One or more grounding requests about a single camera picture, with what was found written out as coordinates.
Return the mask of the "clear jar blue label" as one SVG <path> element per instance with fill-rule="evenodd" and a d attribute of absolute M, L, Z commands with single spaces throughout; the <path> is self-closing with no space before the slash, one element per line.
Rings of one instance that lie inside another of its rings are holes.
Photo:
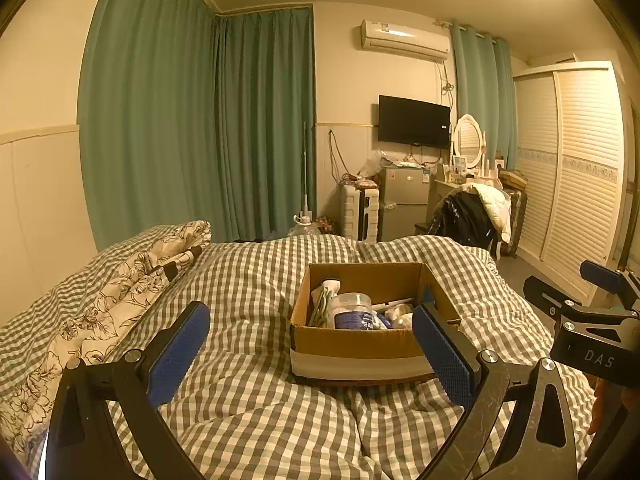
<path fill-rule="evenodd" d="M 344 292 L 332 301 L 334 330 L 387 330 L 388 323 L 372 309 L 368 295 Z"/>

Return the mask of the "white cream tube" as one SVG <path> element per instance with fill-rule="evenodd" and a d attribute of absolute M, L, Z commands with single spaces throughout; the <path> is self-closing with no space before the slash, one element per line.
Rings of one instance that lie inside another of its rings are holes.
<path fill-rule="evenodd" d="M 401 304 L 408 304 L 409 306 L 413 306 L 413 301 L 411 298 L 386 301 L 386 302 L 381 302 L 380 304 L 374 304 L 372 306 L 372 309 L 375 310 L 376 312 L 384 312 L 387 309 L 400 306 Z"/>

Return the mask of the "silvery foil pouch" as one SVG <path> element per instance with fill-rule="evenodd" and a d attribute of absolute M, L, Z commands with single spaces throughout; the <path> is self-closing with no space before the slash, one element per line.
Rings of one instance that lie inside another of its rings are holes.
<path fill-rule="evenodd" d="M 384 316 L 394 330 L 410 330 L 412 327 L 413 306 L 398 304 L 385 310 Z"/>

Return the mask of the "white puffy coat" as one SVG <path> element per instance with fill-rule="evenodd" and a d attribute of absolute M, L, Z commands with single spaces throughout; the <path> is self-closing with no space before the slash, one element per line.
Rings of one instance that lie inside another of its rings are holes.
<path fill-rule="evenodd" d="M 464 192 L 478 195 L 500 242 L 509 244 L 512 234 L 510 196 L 501 188 L 483 183 L 465 183 L 461 188 Z"/>

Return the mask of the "black jacket on chair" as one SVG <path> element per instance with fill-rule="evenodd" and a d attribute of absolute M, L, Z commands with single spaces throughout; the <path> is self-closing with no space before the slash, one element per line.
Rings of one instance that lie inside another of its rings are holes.
<path fill-rule="evenodd" d="M 459 192 L 445 196 L 427 222 L 426 234 L 446 236 L 460 245 L 485 249 L 493 257 L 497 255 L 498 233 L 477 194 Z"/>

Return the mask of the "floral folded blanket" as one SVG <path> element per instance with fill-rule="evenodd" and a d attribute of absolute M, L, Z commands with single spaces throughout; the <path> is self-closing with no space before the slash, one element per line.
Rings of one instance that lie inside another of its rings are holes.
<path fill-rule="evenodd" d="M 51 417 L 70 359 L 102 364 L 210 243 L 205 220 L 104 249 L 1 329 L 1 437 L 21 462 Z"/>

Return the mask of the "brown cardboard box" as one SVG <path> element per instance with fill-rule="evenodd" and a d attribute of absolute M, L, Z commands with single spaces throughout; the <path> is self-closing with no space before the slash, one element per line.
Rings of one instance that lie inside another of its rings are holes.
<path fill-rule="evenodd" d="M 390 308 L 424 300 L 450 325 L 460 315 L 425 263 L 315 263 L 308 266 L 290 319 L 292 373 L 314 382 L 377 385 L 433 374 L 410 318 Z"/>

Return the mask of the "white socks bundle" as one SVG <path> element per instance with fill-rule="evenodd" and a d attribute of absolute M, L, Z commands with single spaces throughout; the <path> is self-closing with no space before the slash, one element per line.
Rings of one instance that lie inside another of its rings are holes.
<path fill-rule="evenodd" d="M 308 325 L 317 328 L 333 327 L 332 301 L 340 292 L 339 280 L 325 280 L 311 293 L 311 314 Z"/>

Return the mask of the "white louvered wardrobe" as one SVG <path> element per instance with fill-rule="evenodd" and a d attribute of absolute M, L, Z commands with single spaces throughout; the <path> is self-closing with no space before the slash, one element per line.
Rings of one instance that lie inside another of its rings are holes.
<path fill-rule="evenodd" d="M 586 260 L 612 263 L 624 210 L 626 132 L 610 61 L 532 68 L 514 79 L 527 206 L 518 253 L 583 304 Z"/>

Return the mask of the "silver mini fridge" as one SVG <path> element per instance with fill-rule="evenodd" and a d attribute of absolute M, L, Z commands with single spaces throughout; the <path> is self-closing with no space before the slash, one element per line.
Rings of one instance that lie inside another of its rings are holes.
<path fill-rule="evenodd" d="M 381 205 L 378 239 L 396 240 L 414 233 L 426 218 L 428 180 L 425 169 L 387 167 L 381 173 Z"/>

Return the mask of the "large clear water jug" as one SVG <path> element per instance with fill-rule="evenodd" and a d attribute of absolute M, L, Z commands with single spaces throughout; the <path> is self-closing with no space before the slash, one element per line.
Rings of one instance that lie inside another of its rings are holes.
<path fill-rule="evenodd" d="M 301 211 L 293 220 L 294 226 L 288 230 L 288 236 L 320 235 L 320 230 L 312 221 L 309 211 Z"/>

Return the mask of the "white suitcase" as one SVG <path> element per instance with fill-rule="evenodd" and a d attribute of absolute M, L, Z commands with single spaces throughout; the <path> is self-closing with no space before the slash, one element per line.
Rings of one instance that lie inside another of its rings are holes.
<path fill-rule="evenodd" d="M 341 184 L 342 235 L 374 244 L 378 240 L 380 189 L 369 179 Z"/>

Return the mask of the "green window curtain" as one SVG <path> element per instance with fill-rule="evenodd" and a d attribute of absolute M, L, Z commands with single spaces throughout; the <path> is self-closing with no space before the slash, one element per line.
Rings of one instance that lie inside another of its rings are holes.
<path fill-rule="evenodd" d="M 450 26 L 456 70 L 457 113 L 469 114 L 486 133 L 487 156 L 499 152 L 506 166 L 518 159 L 518 126 L 511 50 L 506 40 L 471 25 Z"/>

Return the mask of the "large green curtain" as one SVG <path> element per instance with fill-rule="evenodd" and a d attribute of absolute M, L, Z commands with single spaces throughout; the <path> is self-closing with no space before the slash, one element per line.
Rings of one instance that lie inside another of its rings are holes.
<path fill-rule="evenodd" d="M 270 240 L 314 198 L 311 8 L 219 16 L 203 0 L 99 0 L 78 94 L 96 246 L 205 220 Z"/>

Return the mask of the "black wall television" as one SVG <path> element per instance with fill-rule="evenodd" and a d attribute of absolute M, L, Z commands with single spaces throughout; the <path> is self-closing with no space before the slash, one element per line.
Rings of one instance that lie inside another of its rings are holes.
<path fill-rule="evenodd" d="M 446 150 L 450 108 L 398 96 L 378 97 L 378 140 Z"/>

